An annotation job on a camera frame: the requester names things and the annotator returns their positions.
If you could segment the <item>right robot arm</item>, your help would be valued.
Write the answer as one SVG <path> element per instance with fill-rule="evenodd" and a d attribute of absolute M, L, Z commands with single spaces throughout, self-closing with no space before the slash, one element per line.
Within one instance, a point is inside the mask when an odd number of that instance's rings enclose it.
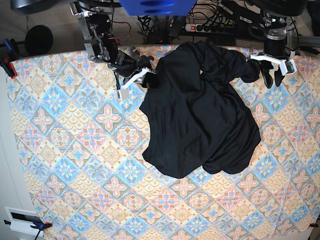
<path fill-rule="evenodd" d="M 12 0 L 10 7 L 21 15 L 44 12 L 53 7 L 70 4 L 71 13 L 78 16 L 88 58 L 95 63 L 107 64 L 113 71 L 115 87 L 124 90 L 137 83 L 143 88 L 155 89 L 160 80 L 151 62 L 152 56 L 130 56 L 119 50 L 113 33 L 113 19 L 104 8 L 117 8 L 117 2 L 103 0 Z"/>

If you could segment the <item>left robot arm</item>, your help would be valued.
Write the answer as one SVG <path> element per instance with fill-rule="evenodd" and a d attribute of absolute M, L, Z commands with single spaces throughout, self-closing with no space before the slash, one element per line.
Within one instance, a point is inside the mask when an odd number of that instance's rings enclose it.
<path fill-rule="evenodd" d="M 293 18 L 301 15 L 306 0 L 249 0 L 260 9 L 262 23 L 251 23 L 249 33 L 263 40 L 264 50 L 252 54 L 249 61 L 260 70 L 265 86 L 279 87 L 285 76 L 296 73 L 294 56 L 299 48 L 299 34 Z"/>

